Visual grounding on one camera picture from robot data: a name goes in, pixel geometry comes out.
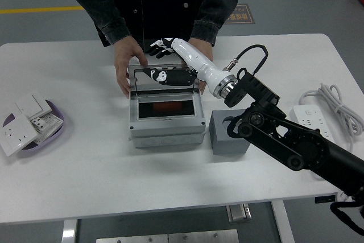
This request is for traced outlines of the person's left hand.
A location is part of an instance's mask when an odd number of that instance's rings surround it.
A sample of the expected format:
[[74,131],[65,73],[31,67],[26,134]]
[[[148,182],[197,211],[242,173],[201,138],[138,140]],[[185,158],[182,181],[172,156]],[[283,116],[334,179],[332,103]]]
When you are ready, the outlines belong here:
[[188,43],[197,48],[201,53],[203,53],[210,61],[213,61],[213,46],[211,43],[206,42],[197,38],[190,38]]

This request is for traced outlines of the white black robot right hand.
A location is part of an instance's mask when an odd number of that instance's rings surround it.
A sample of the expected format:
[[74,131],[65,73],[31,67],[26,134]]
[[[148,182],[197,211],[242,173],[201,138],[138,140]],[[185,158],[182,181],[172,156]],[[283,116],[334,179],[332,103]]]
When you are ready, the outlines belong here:
[[150,45],[146,53],[157,58],[172,53],[177,54],[190,69],[196,71],[200,81],[206,82],[210,93],[216,98],[226,98],[238,83],[230,71],[235,66],[236,60],[223,69],[218,68],[196,47],[179,38],[157,40]]

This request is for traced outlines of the person's right hand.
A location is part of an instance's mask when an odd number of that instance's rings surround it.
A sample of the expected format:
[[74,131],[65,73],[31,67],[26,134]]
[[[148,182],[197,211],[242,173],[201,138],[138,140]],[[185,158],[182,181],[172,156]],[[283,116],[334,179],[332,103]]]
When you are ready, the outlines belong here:
[[116,80],[122,93],[129,98],[131,91],[128,82],[128,66],[133,57],[136,57],[141,65],[147,65],[147,58],[137,41],[132,36],[127,36],[113,44],[114,47],[114,67]]

